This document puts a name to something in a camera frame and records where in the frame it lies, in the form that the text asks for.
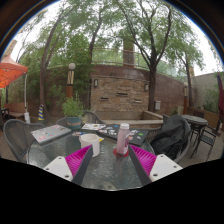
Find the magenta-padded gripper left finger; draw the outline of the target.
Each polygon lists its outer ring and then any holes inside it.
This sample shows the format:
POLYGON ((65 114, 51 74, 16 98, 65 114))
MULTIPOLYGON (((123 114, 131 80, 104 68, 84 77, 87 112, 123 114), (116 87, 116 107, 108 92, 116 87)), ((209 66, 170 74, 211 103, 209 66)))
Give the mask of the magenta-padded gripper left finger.
POLYGON ((67 157, 56 157, 44 167, 44 170, 76 185, 81 185, 92 156, 93 148, 89 145, 73 152, 67 157))

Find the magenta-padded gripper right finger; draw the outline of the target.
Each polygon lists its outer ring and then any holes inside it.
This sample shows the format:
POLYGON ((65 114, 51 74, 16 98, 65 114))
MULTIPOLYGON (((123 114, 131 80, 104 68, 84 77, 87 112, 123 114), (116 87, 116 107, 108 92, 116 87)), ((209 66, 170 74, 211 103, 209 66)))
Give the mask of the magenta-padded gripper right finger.
POLYGON ((143 186, 182 169, 164 154, 156 156, 134 145, 128 151, 143 186))

